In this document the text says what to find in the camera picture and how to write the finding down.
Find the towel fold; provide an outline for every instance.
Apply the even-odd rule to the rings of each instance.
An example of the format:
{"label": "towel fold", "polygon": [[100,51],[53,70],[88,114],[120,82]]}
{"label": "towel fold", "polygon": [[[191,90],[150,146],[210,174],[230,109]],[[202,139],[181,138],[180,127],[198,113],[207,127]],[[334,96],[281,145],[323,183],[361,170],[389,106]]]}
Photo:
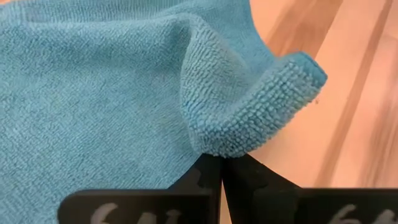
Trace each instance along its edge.
{"label": "towel fold", "polygon": [[54,224],[81,189],[161,189],[237,157],[326,81],[275,58],[249,0],[30,0],[0,7],[0,223]]}

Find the wooden surface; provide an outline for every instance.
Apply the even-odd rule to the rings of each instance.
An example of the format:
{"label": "wooden surface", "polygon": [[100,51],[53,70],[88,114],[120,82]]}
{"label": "wooden surface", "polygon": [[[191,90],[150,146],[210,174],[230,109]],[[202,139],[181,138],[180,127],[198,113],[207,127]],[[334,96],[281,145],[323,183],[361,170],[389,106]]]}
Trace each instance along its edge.
{"label": "wooden surface", "polygon": [[329,78],[316,102],[251,155],[302,187],[398,187],[398,0],[251,6],[276,55],[307,52]]}

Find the blue microfiber towel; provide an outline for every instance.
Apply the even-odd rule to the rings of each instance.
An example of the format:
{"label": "blue microfiber towel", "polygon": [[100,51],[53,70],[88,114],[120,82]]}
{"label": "blue microfiber towel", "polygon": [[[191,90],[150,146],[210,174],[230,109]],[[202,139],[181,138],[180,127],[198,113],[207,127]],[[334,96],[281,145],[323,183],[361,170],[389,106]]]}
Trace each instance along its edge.
{"label": "blue microfiber towel", "polygon": [[201,153],[242,156],[325,81],[270,53],[249,0],[3,5],[0,223],[54,224],[77,190],[167,188]]}

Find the fabric pile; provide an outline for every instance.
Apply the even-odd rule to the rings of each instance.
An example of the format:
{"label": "fabric pile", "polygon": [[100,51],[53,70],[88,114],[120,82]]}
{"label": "fabric pile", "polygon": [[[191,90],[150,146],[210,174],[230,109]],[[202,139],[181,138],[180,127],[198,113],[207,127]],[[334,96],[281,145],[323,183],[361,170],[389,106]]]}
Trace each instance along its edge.
{"label": "fabric pile", "polygon": [[0,6],[0,223],[55,224],[82,189],[163,189],[200,154],[238,157],[326,75],[275,58],[249,0]]}

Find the microfiber towel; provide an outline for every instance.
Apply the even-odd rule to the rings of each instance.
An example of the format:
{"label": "microfiber towel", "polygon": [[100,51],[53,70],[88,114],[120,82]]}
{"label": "microfiber towel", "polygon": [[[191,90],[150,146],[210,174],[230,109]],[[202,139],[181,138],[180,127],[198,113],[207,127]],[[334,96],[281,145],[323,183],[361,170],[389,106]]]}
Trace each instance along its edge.
{"label": "microfiber towel", "polygon": [[274,57],[248,0],[0,8],[0,223],[54,224],[81,189],[164,189],[271,138],[326,81]]}

